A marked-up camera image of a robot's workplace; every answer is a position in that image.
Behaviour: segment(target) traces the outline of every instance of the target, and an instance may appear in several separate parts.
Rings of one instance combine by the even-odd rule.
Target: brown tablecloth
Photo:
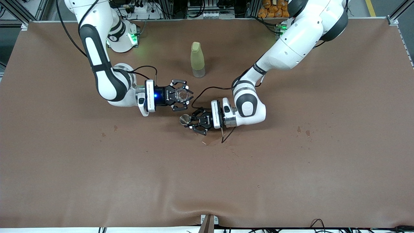
[[[150,22],[139,48],[109,53],[198,94],[230,86],[274,42],[253,20]],[[0,227],[178,226],[201,214],[233,227],[414,225],[413,76],[396,27],[350,20],[293,70],[270,71],[258,88],[266,121],[220,144],[218,131],[179,124],[190,110],[111,106],[62,26],[31,23],[0,84]],[[230,96],[209,90],[199,105]]]

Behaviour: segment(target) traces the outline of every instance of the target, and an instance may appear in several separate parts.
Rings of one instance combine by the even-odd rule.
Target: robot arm
[[[240,79],[233,82],[237,111],[227,108],[228,100],[223,100],[225,119],[227,115],[232,114],[236,118],[236,126],[256,124],[265,120],[266,106],[257,96],[257,81],[271,69],[290,70],[299,64],[322,36],[321,21],[321,17],[315,15],[295,20],[294,25]]]
[[[294,68],[319,40],[336,38],[348,23],[342,0],[289,0],[288,10],[295,17],[293,24],[251,68],[233,81],[235,107],[227,98],[222,101],[223,108],[218,100],[213,100],[211,113],[200,115],[200,111],[194,112],[191,117],[186,117],[187,121],[182,121],[185,127],[205,135],[212,127],[228,128],[264,121],[266,106],[256,93],[257,81],[271,69]],[[206,117],[210,117],[210,121],[205,121]]]
[[[138,86],[131,66],[119,63],[112,67],[105,47],[107,38],[115,52],[127,52],[137,45],[134,34],[137,28],[135,24],[120,20],[108,0],[65,0],[65,4],[80,23],[79,36],[95,76],[96,89],[104,99],[118,107],[138,106],[143,116],[154,112],[156,106],[169,105],[174,111],[187,109],[192,98],[188,93],[192,92],[185,81],[173,80],[169,86],[158,87],[153,80],[146,80],[144,85]],[[177,92],[186,93],[180,95],[184,96],[182,98],[173,98]]]

